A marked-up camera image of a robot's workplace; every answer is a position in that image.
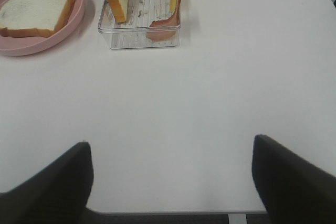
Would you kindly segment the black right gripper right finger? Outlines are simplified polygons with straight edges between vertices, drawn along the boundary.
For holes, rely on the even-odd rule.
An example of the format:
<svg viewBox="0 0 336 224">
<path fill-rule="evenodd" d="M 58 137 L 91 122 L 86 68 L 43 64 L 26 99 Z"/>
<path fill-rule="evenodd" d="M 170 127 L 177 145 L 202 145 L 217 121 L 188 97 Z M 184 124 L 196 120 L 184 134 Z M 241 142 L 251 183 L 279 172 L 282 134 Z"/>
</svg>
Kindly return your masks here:
<svg viewBox="0 0 336 224">
<path fill-rule="evenodd" d="M 335 223 L 335 176 L 269 136 L 255 136 L 251 172 L 272 223 Z"/>
</svg>

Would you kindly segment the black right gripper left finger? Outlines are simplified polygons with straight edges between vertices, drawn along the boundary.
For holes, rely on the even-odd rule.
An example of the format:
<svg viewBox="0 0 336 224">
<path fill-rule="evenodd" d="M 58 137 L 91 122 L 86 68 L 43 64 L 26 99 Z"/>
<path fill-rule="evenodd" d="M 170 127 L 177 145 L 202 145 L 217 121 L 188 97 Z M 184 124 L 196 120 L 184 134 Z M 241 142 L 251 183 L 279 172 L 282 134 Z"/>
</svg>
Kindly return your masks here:
<svg viewBox="0 0 336 224">
<path fill-rule="evenodd" d="M 80 142 L 1 194 L 1 223 L 78 223 L 93 184 L 90 145 Z"/>
</svg>

